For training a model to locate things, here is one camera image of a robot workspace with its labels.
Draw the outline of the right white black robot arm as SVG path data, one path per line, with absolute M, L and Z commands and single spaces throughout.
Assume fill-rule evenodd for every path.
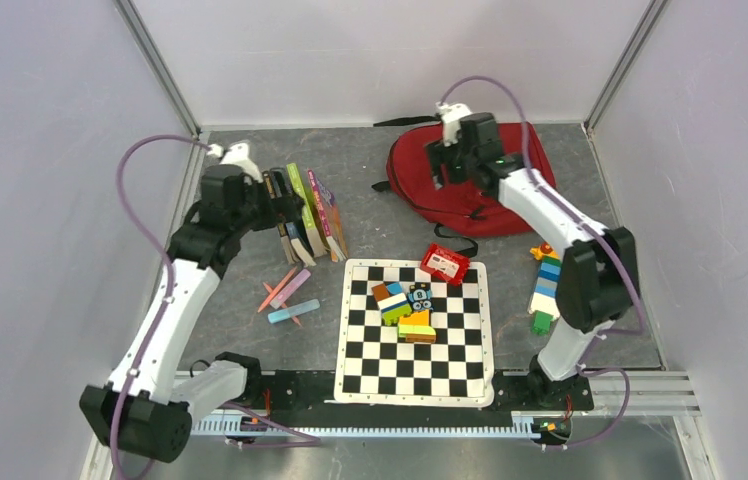
M 629 309 L 645 317 L 635 238 L 625 227 L 611 229 L 583 214 L 550 186 L 532 164 L 526 122 L 520 124 L 519 152 L 508 154 L 493 114 L 440 104 L 437 118 L 442 137 L 427 147 L 435 186 L 474 183 L 561 257 L 555 296 L 560 318 L 527 374 L 530 400 L 552 408 L 582 377 L 598 338 L 617 333 L 614 324 Z

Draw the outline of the red backpack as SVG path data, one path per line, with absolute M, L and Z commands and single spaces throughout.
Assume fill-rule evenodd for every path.
M 392 144 L 386 160 L 388 180 L 374 184 L 376 191 L 392 191 L 430 223 L 470 239 L 519 235 L 533 228 L 498 201 L 497 189 L 479 189 L 471 181 L 435 190 L 425 146 L 442 139 L 441 121 L 423 126 L 421 117 L 387 121 L 387 126 L 418 126 Z M 552 186 L 550 162 L 534 126 L 529 122 L 499 123 L 505 152 L 527 155 L 531 166 Z

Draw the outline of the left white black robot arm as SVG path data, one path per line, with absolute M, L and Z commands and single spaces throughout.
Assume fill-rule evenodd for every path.
M 204 172 L 200 198 L 170 239 L 165 272 L 136 338 L 105 384 L 88 385 L 81 394 L 80 410 L 103 445 L 171 463 L 195 423 L 229 401 L 247 408 L 262 400 L 254 357 L 222 352 L 182 383 L 176 372 L 243 236 L 298 221 L 303 206 L 281 168 L 260 178 L 233 165 Z

